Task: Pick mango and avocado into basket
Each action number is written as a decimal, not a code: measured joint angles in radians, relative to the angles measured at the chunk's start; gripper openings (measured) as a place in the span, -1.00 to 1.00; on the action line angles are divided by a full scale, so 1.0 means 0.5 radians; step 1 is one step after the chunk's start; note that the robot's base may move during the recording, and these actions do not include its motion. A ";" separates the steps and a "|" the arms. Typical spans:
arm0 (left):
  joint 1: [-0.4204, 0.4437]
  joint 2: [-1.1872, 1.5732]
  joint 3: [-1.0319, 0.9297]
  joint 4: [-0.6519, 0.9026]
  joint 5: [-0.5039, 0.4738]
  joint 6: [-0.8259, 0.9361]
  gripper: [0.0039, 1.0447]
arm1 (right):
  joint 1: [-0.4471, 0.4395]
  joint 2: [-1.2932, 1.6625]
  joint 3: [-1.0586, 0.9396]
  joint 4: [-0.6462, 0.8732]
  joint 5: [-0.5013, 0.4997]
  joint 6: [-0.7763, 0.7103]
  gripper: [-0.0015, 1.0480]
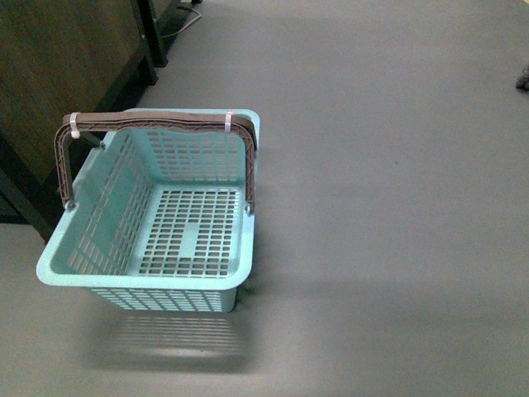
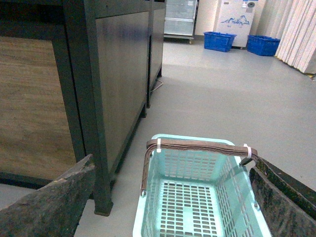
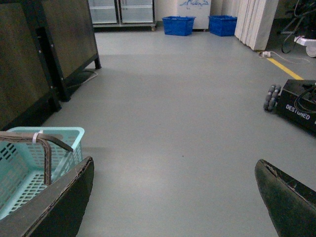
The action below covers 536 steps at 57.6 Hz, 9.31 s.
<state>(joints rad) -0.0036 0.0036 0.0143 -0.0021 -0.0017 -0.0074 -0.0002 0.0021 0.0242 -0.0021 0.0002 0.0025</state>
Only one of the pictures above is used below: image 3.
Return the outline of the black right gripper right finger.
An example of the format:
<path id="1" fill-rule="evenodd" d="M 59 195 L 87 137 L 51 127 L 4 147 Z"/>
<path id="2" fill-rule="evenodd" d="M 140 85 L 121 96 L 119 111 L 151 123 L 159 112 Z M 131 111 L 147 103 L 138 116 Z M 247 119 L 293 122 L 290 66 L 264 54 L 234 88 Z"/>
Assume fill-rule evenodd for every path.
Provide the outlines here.
<path id="1" fill-rule="evenodd" d="M 316 192 L 264 159 L 255 165 L 260 196 L 280 237 L 316 235 Z"/>

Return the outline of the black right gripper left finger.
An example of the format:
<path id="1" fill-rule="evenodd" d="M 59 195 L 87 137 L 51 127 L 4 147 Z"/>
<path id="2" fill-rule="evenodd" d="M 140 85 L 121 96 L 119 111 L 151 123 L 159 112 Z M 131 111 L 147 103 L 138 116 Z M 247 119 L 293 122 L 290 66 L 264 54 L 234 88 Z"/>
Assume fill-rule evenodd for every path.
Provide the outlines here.
<path id="1" fill-rule="evenodd" d="M 69 172 L 0 221 L 2 237 L 75 237 L 89 202 L 94 160 Z"/>

